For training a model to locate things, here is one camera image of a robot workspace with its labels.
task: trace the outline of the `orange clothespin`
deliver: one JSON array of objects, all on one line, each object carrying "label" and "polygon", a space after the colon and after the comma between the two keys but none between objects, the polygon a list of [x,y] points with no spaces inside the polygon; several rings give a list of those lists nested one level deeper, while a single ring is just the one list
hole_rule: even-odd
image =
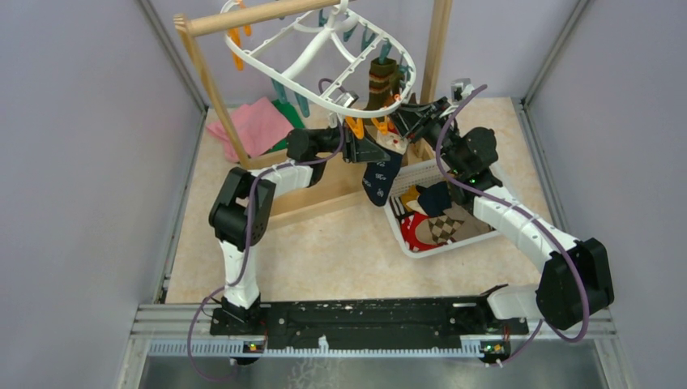
[{"label": "orange clothespin", "polygon": [[374,124],[375,127],[381,132],[382,134],[386,135],[387,132],[389,132],[389,120],[386,118],[386,116],[382,119],[380,122],[377,120],[377,118],[372,118],[372,124]]},{"label": "orange clothespin", "polygon": [[[398,101],[398,100],[400,100],[400,96],[395,95],[394,99],[396,101]],[[374,126],[377,127],[377,130],[379,130],[379,132],[381,132],[383,135],[386,135],[386,133],[389,132],[389,130],[394,129],[394,123],[391,122],[391,120],[389,120],[389,117],[387,117],[387,116],[385,116],[381,122],[379,120],[377,120],[377,118],[372,118],[371,120],[372,120],[372,124],[374,124]]]},{"label": "orange clothespin", "polygon": [[365,136],[365,125],[363,124],[363,119],[351,118],[350,116],[347,116],[346,123],[356,138],[363,139],[363,136]]},{"label": "orange clothespin", "polygon": [[[245,8],[245,4],[243,3],[243,0],[237,0],[238,6],[241,9]],[[245,33],[246,36],[250,36],[250,34],[253,33],[253,31],[250,28],[250,24],[247,24],[243,26],[243,32]],[[241,36],[239,35],[238,28],[230,28],[227,30],[227,35],[231,40],[236,44],[239,48],[241,47]],[[241,60],[241,57],[236,55],[236,53],[232,52],[232,57],[234,58],[234,65],[237,67],[239,71],[243,70],[243,60]]]}]

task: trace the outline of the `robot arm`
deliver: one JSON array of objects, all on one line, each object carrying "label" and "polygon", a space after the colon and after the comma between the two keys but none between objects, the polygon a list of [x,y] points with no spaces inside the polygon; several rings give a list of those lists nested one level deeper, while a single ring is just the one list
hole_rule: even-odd
[{"label": "robot arm", "polygon": [[[446,99],[430,105],[404,105],[390,115],[400,134],[411,142],[425,139],[433,147],[445,122],[447,109],[454,107]],[[289,135],[287,155],[299,162],[314,160],[318,152],[331,152],[339,144],[336,129],[294,130]],[[382,160],[385,152],[378,152],[371,139],[356,139],[349,131],[343,133],[343,157],[347,161]],[[496,139],[493,130],[477,127],[464,136],[455,128],[442,143],[442,159],[454,177],[488,195],[504,199],[514,205],[506,207],[486,197],[475,195],[457,186],[450,186],[452,199],[472,214],[503,233],[521,250],[542,273],[539,285],[506,286],[495,288],[487,297],[493,317],[498,320],[509,318],[544,318],[548,323],[565,330],[582,321],[582,301],[572,272],[553,245],[544,239],[533,225],[537,219],[562,244],[564,250],[574,259],[587,292],[590,313],[608,306],[613,301],[613,291],[604,246],[595,239],[585,242],[570,236],[538,216],[526,218],[513,209],[518,206],[514,196],[495,178],[489,166],[498,159]],[[220,239],[224,252],[227,284],[223,308],[234,318],[249,320],[250,311],[259,306],[259,291],[255,280],[254,257],[259,250],[259,241],[267,228],[271,201],[291,190],[312,186],[319,181],[324,165],[294,166],[278,171],[271,167],[255,172],[241,168],[233,169],[224,183],[220,196],[211,212],[210,224]],[[245,234],[248,229],[245,203],[248,191],[258,175],[264,174],[257,185],[254,198],[254,220],[252,244],[249,258],[245,258]],[[243,277],[241,269],[245,267]]]}]

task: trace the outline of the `green cloth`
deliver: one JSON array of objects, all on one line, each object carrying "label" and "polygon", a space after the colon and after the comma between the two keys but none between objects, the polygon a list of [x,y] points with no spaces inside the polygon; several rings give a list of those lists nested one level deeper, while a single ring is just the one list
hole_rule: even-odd
[{"label": "green cloth", "polygon": [[[272,105],[274,105],[275,108],[277,108],[279,113],[284,115],[288,122],[291,123],[293,128],[305,128],[305,124],[303,124],[301,117],[298,115],[298,112],[296,111],[296,108],[293,107],[293,105],[290,105],[289,103],[281,103],[279,100],[272,101]],[[273,148],[271,148],[267,152],[277,152],[279,150],[284,150],[287,146],[288,144],[286,143],[286,139],[281,139]]]}]

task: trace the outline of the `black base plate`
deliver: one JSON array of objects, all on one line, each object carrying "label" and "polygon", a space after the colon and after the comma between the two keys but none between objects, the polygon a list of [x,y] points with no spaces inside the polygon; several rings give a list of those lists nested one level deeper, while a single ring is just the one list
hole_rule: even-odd
[{"label": "black base plate", "polygon": [[272,349],[318,348],[326,336],[330,349],[342,350],[460,348],[460,336],[500,335],[505,326],[511,335],[526,335],[526,323],[492,316],[487,295],[262,303],[254,326],[216,308],[210,333],[267,333]]}]

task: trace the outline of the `wooden rod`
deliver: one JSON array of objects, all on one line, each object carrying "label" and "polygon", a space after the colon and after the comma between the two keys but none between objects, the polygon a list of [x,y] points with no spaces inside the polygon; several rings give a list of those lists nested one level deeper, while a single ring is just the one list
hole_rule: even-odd
[{"label": "wooden rod", "polygon": [[453,0],[434,0],[432,11],[432,26],[429,29],[427,41],[427,56],[425,57],[425,74],[422,78],[420,103],[426,104],[434,100],[437,92],[437,80],[442,69],[444,59],[444,44],[446,32],[449,29],[450,9]]},{"label": "wooden rod", "polygon": [[174,27],[177,29],[177,33],[181,38],[181,42],[184,44],[186,52],[189,54],[189,58],[191,58],[195,69],[198,71],[198,75],[200,75],[200,81],[203,83],[205,91],[210,97],[212,106],[215,107],[217,116],[220,117],[220,122],[222,123],[224,130],[227,131],[229,141],[232,143],[234,150],[237,152],[239,163],[241,163],[241,165],[243,165],[245,168],[251,169],[252,166],[250,164],[248,154],[245,152],[243,144],[241,143],[241,139],[238,137],[238,134],[234,129],[232,119],[229,117],[229,113],[227,112],[227,107],[224,106],[224,99],[222,99],[220,90],[218,89],[215,80],[212,78],[210,68],[207,66],[207,62],[203,56],[203,51],[201,51],[200,46],[195,38],[188,33],[188,23],[189,21],[184,15],[174,16]]},{"label": "wooden rod", "polygon": [[259,6],[249,6],[241,10],[193,19],[189,22],[188,31],[191,36],[203,36],[230,28],[243,27],[247,24],[319,10],[339,3],[340,0],[279,0],[278,2],[268,2]]}]

